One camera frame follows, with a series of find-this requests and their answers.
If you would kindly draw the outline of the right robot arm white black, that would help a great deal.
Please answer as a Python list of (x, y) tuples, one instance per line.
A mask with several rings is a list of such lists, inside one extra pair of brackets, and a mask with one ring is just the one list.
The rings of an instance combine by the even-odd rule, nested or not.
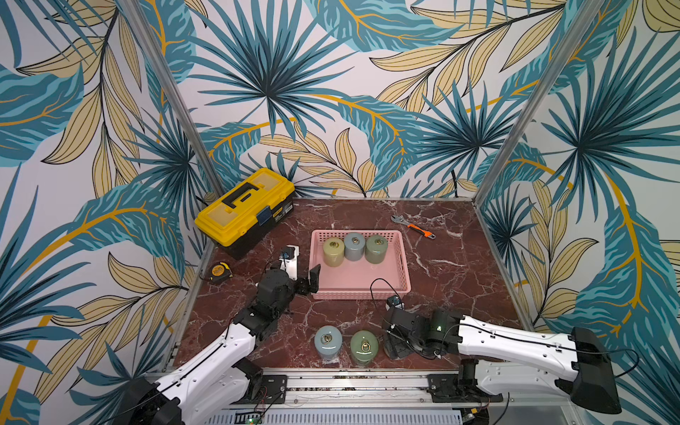
[(452, 378), (429, 380), (434, 402), (492, 401), (545, 393), (599, 414), (621, 414), (610, 353), (589, 329), (545, 334), (437, 309), (429, 317), (390, 307), (382, 321), (390, 359), (460, 355)]

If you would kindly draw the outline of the green tea canister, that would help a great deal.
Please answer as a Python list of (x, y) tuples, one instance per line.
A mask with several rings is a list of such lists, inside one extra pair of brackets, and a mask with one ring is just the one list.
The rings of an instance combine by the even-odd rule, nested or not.
[(381, 235), (372, 235), (366, 239), (364, 257), (368, 263), (381, 264), (389, 248), (389, 242)]
[(350, 341), (350, 352), (353, 361), (360, 367), (370, 365), (379, 351), (377, 337), (368, 330), (356, 332)]

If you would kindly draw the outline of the left aluminium corner post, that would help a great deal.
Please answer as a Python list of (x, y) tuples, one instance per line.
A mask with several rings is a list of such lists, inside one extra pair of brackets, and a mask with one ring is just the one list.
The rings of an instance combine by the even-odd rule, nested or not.
[(165, 91), (168, 98), (168, 104), (175, 113), (175, 118), (179, 120), (184, 134), (186, 134), (191, 148), (196, 154), (198, 164), (202, 166), (205, 171), (207, 181), (217, 195), (224, 195), (225, 190), (222, 187), (221, 179), (216, 174), (214, 166), (212, 165), (208, 156), (207, 149), (202, 141), (198, 129), (189, 114), (189, 110), (182, 99), (180, 90), (172, 76), (168, 62), (161, 52), (161, 47), (154, 39), (154, 34), (149, 22), (143, 15), (142, 7), (138, 1), (122, 0), (120, 1), (122, 11), (126, 14), (129, 25), (131, 26), (133, 34), (137, 37), (143, 52), (146, 54), (152, 70), (156, 74), (160, 87)]

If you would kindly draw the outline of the blue-grey tea canister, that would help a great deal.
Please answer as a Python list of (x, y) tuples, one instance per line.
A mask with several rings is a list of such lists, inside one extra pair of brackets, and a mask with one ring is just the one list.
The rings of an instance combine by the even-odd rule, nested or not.
[(359, 232), (350, 232), (344, 237), (345, 258), (349, 261), (359, 261), (364, 256), (366, 239)]
[(318, 354), (324, 361), (335, 361), (342, 349), (343, 336), (334, 326), (325, 325), (318, 329), (313, 343)]

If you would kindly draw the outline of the pink plastic basket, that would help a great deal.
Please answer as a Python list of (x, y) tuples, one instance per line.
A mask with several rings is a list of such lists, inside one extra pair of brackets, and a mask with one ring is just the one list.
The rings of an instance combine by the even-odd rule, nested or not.
[(381, 236), (386, 239), (385, 259), (372, 264), (364, 259), (344, 260), (337, 267), (324, 261), (323, 246), (327, 240), (343, 240), (348, 230), (317, 229), (312, 232), (309, 267), (320, 265), (319, 290), (315, 299), (360, 300), (387, 299), (395, 294), (404, 296), (412, 290), (407, 267), (404, 239), (398, 230), (360, 230), (363, 237)]

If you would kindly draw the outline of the yellow black tape measure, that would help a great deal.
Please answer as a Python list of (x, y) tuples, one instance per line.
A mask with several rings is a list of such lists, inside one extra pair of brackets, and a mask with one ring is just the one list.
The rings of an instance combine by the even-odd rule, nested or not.
[(208, 273), (208, 281), (213, 284), (221, 284), (233, 277), (230, 266), (224, 262), (219, 261), (211, 265)]

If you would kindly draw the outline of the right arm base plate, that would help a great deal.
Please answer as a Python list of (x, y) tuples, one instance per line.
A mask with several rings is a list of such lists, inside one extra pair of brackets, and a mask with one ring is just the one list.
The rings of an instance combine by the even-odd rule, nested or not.
[(479, 389), (476, 380), (463, 379), (457, 374), (427, 375), (428, 394), (433, 403), (477, 403), (483, 406), (504, 400), (502, 395), (490, 395)]

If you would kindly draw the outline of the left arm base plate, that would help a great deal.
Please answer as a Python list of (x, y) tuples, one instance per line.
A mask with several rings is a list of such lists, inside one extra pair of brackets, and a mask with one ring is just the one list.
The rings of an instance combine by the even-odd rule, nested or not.
[(246, 393), (234, 405), (283, 404), (286, 401), (288, 375), (264, 375), (249, 384)]

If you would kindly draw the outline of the right aluminium corner post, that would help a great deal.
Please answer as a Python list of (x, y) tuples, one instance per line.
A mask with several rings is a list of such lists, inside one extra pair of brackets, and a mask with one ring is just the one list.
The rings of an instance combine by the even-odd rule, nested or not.
[(489, 167), (485, 179), (483, 180), (478, 193), (473, 198), (474, 206), (478, 211), (487, 200), (492, 190), (494, 182), (499, 178), (503, 168), (509, 161), (515, 146), (519, 143), (521, 136), (528, 127), (536, 110), (540, 107), (550, 89), (556, 83), (563, 69), (568, 65), (571, 56), (577, 50), (582, 37), (587, 32), (591, 23), (596, 19), (598, 12), (604, 1), (586, 1), (584, 6), (578, 10), (573, 25), (566, 31), (564, 41), (557, 46), (554, 58), (546, 65), (545, 72), (538, 80), (538, 84), (529, 96), (526, 105), (522, 109), (517, 122), (513, 125), (504, 145), (499, 149), (494, 162)]

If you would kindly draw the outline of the aluminium front rail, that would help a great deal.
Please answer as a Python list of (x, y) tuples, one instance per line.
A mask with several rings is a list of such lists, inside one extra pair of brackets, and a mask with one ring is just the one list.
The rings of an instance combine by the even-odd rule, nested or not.
[(567, 398), (538, 393), (513, 393), (503, 396), (501, 402), (485, 406), (477, 403), (433, 403), (428, 394), (427, 375), (456, 374), (457, 371), (433, 373), (429, 371), (399, 370), (282, 370), (276, 375), (288, 375), (286, 401), (281, 405), (287, 408), (344, 408), (347, 410), (364, 408), (384, 408), (388, 412), (397, 409), (424, 405), (443, 404), (454, 408), (497, 407), (509, 400), (522, 400), (546, 405), (550, 402), (568, 403)]

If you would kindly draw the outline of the aluminium corner post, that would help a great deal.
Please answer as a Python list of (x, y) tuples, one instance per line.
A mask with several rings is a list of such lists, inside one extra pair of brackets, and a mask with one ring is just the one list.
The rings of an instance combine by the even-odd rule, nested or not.
[(571, 56), (577, 50), (582, 37), (587, 32), (591, 23), (596, 19), (598, 12), (604, 1), (586, 1), (584, 6), (578, 10), (573, 25), (566, 31), (564, 41), (557, 46), (554, 58), (546, 65), (545, 72), (538, 80), (538, 84), (529, 96), (526, 105), (522, 109), (517, 122), (513, 125), (504, 145), (499, 149), (494, 162), (489, 167), (485, 179), (483, 180), (478, 193), (473, 198), (474, 206), (478, 211), (487, 200), (492, 190), (494, 182), (499, 178), (503, 168), (509, 161), (515, 146), (519, 143), (521, 136), (528, 127), (536, 110), (540, 107), (550, 89), (556, 83), (563, 69), (568, 65)]
[(202, 141), (198, 129), (189, 114), (189, 110), (182, 99), (180, 90), (172, 76), (168, 62), (161, 52), (161, 47), (154, 39), (154, 34), (149, 22), (143, 15), (142, 7), (138, 1), (122, 0), (120, 1), (122, 11), (126, 14), (129, 25), (131, 26), (133, 34), (137, 37), (143, 52), (146, 54), (152, 70), (156, 74), (160, 87), (165, 91), (168, 98), (168, 104), (175, 113), (175, 118), (179, 120), (184, 134), (186, 134), (191, 148), (196, 154), (198, 164), (202, 166), (205, 171), (207, 181), (217, 195), (224, 195), (225, 190), (222, 187), (221, 179), (216, 174), (214, 166), (212, 165), (208, 156), (207, 149)]

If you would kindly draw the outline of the yellow black toolbox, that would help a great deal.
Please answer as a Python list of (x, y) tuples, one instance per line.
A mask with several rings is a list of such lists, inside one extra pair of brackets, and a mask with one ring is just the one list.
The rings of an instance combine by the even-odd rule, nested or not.
[(201, 211), (195, 224), (240, 260), (292, 211), (294, 192), (292, 182), (262, 168)]

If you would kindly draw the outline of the olive tea canister back left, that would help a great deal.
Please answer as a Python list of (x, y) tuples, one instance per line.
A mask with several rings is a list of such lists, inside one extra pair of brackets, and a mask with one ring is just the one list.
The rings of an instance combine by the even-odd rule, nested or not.
[(339, 267), (345, 259), (345, 243), (338, 237), (327, 239), (322, 246), (323, 260), (328, 267)]

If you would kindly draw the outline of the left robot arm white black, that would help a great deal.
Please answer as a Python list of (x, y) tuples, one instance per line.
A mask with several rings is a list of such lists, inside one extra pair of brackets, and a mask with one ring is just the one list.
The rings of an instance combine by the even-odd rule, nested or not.
[(133, 380), (116, 414), (102, 423), (202, 424), (235, 402), (260, 403), (267, 389), (263, 370), (248, 356), (276, 332), (279, 319), (297, 295), (319, 290), (320, 265), (312, 267), (307, 277), (290, 277), (296, 268), (290, 260), (283, 262), (283, 268), (267, 270), (251, 303), (209, 347), (154, 382)]

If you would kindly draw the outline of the orange handled adjustable wrench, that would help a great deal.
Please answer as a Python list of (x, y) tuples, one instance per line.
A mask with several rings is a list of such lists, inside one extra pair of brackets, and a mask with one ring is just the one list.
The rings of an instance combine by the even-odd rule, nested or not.
[(405, 226), (406, 228), (409, 228), (410, 230), (418, 233), (419, 235), (426, 237), (430, 240), (434, 240), (436, 238), (436, 235), (432, 233), (431, 231), (425, 230), (414, 223), (408, 221), (406, 218), (404, 218), (402, 215), (393, 215), (391, 216), (391, 220), (394, 223), (397, 223), (398, 225)]

